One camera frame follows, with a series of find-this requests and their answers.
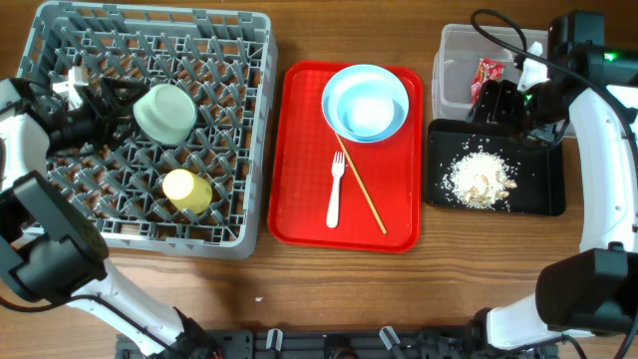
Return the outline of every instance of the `white fork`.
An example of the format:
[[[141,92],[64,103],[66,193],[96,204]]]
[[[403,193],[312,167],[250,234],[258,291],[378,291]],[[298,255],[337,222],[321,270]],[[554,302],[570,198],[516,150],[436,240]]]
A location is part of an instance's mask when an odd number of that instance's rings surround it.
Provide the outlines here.
[[[334,228],[339,222],[339,183],[341,176],[346,170],[343,153],[335,153],[335,159],[332,161],[332,193],[330,194],[330,203],[328,203],[328,216],[326,217],[326,225]]]

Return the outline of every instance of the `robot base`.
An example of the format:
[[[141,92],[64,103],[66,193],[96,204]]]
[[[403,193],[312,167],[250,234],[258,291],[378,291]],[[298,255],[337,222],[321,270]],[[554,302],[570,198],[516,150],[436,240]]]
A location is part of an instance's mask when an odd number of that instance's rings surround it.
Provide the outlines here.
[[[332,343],[350,343],[350,349],[359,359],[397,358],[386,349],[376,331],[344,332],[284,332],[282,351],[266,349],[266,332],[252,331],[209,331],[209,334],[223,347],[225,359],[338,359],[334,357]],[[397,331],[401,341],[401,351],[406,359],[493,359],[494,356],[473,353],[470,357],[463,352],[462,326],[427,327],[419,331]],[[123,335],[118,336],[116,359],[144,359],[138,347]],[[529,350],[517,355],[506,355],[505,359],[558,359],[558,348],[549,345],[541,349]]]

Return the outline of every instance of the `gray dish rack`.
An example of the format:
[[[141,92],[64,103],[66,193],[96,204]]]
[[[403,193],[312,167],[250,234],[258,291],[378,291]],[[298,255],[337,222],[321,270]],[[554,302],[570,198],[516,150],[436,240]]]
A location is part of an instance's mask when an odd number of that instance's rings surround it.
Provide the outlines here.
[[[239,259],[256,244],[276,63],[264,14],[52,1],[36,13],[18,76],[51,84],[83,65],[90,80],[170,83],[190,94],[201,116],[185,142],[137,133],[108,154],[49,161],[48,180],[110,247]],[[163,195],[174,169],[210,182],[213,201],[201,215]]]

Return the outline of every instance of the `wooden chopstick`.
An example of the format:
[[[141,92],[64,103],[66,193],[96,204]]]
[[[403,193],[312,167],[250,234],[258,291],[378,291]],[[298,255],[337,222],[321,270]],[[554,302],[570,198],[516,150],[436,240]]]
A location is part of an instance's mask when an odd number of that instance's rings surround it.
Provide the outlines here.
[[[361,178],[359,177],[359,173],[357,172],[357,168],[355,168],[355,164],[352,163],[352,159],[350,158],[350,154],[348,154],[348,150],[346,150],[346,147],[343,145],[343,142],[341,141],[341,137],[339,137],[339,134],[335,133],[335,136],[337,137],[337,141],[339,141],[339,145],[341,145],[341,151],[343,151],[343,153],[346,155],[346,159],[348,160],[348,164],[350,165],[350,168],[352,169],[352,173],[355,174],[355,178],[357,178],[357,182],[359,183],[359,187],[361,188],[363,195],[366,197],[366,200],[368,201],[368,206],[372,210],[372,214],[375,216],[375,219],[377,219],[377,223],[379,223],[381,232],[384,234],[387,234],[388,231],[386,230],[386,227],[381,222],[381,218],[379,217],[379,214],[377,213],[377,209],[375,208],[375,205],[372,203],[372,200],[370,199],[370,195],[368,194],[366,187],[363,185],[363,182],[361,181]]]

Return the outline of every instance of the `food wrapper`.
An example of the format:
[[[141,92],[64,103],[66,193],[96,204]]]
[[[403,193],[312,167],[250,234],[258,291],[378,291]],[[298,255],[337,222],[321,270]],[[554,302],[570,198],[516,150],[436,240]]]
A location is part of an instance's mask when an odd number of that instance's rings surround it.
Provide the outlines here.
[[[505,65],[490,59],[480,59],[477,74],[472,81],[472,104],[479,98],[480,87],[487,80],[498,80],[505,70]]]

